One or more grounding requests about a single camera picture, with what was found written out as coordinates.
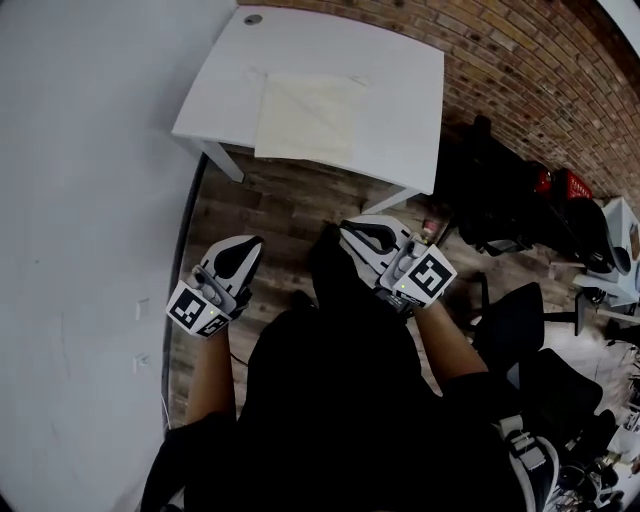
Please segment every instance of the white wall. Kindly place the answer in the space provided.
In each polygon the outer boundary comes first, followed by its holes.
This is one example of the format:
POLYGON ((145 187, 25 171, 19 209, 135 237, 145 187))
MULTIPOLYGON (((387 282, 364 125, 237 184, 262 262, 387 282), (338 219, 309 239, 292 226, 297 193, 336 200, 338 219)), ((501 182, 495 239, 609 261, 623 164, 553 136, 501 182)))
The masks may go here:
POLYGON ((600 0, 600 4, 640 55, 640 7, 633 0, 600 0))
POLYGON ((0 491, 17 512, 139 497, 162 440, 163 307, 198 157, 168 133, 233 7, 0 8, 0 491), (151 366, 134 375, 142 352, 151 366))

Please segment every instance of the cable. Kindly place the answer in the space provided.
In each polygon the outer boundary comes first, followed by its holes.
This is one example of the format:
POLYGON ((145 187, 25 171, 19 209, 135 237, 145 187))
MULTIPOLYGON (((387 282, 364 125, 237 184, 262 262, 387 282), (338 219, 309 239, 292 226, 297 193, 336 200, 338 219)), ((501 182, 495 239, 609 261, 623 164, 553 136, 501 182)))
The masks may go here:
POLYGON ((238 363, 240 363, 242 366, 246 366, 247 368, 249 368, 249 365, 245 363, 242 359, 238 359, 236 356, 234 356, 233 352, 229 352, 229 353, 231 354, 231 357, 235 359, 238 363))

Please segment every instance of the white device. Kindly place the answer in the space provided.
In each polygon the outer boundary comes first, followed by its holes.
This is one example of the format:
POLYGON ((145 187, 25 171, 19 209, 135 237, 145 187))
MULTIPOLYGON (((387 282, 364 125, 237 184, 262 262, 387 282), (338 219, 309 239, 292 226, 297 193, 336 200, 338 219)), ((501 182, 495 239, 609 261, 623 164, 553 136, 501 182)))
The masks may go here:
POLYGON ((345 241, 380 274, 379 286, 396 297, 429 307, 457 272, 435 245, 388 215, 360 215, 340 225, 345 241))
POLYGON ((241 235, 213 244, 186 280, 178 282, 165 309, 193 336, 208 338, 249 305, 249 283, 260 263, 260 237, 241 235))

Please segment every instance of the wooden floor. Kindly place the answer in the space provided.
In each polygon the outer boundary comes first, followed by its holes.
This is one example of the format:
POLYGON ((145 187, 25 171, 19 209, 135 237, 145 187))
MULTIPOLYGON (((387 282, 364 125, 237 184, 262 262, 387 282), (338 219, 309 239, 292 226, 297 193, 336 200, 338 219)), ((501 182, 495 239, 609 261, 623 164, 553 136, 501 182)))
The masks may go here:
MULTIPOLYGON (((303 167, 288 162, 255 160, 245 155, 234 155, 234 160, 246 174, 242 184, 230 182, 212 165, 205 171, 191 221, 183 271, 189 271, 208 247, 220 239, 238 234, 256 234, 265 239, 265 254, 251 285, 254 297, 248 310, 230 327, 231 350, 246 361, 262 329, 288 307, 292 291, 301 289, 314 296, 304 260, 325 223, 337 223, 358 215, 362 204, 387 185, 320 165, 303 167)), ((425 218, 433 219, 439 225, 447 220, 446 210, 426 196, 418 196, 405 206, 385 213, 397 217, 413 230, 420 230, 425 218)), ((473 317, 480 306, 480 287, 472 279, 478 271, 487 274, 492 301, 519 286, 537 281, 542 288, 546 311, 573 308, 575 289, 570 283, 575 270, 549 278, 548 262, 552 254, 545 248, 492 258, 479 254, 454 233, 443 251, 459 273, 446 293, 445 302, 461 322, 473 317)), ((359 259, 355 261, 361 276, 372 282, 373 272, 359 259)), ((576 338, 573 326, 547 324, 545 344, 552 346, 583 375, 601 384, 605 389, 601 408, 611 407, 617 412, 626 397, 627 376, 635 353, 622 344, 606 348, 601 328, 602 325, 592 318, 576 338)), ((417 340, 412 321, 409 329, 417 340)), ((184 422, 198 343, 199 340, 174 326, 169 374, 172 427, 184 422)), ((420 355, 425 378, 435 387, 421 350, 420 355)), ((239 412, 246 395, 246 368, 234 361, 233 371, 239 412)))

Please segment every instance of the wall outlet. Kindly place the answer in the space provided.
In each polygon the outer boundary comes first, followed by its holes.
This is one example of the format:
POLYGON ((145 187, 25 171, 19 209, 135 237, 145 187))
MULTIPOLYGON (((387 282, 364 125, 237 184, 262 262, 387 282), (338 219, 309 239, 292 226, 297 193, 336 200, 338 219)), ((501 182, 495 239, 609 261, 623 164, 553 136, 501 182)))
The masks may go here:
POLYGON ((146 352, 141 352, 140 354, 133 357, 133 373, 138 373, 140 368, 149 365, 149 354, 146 352))

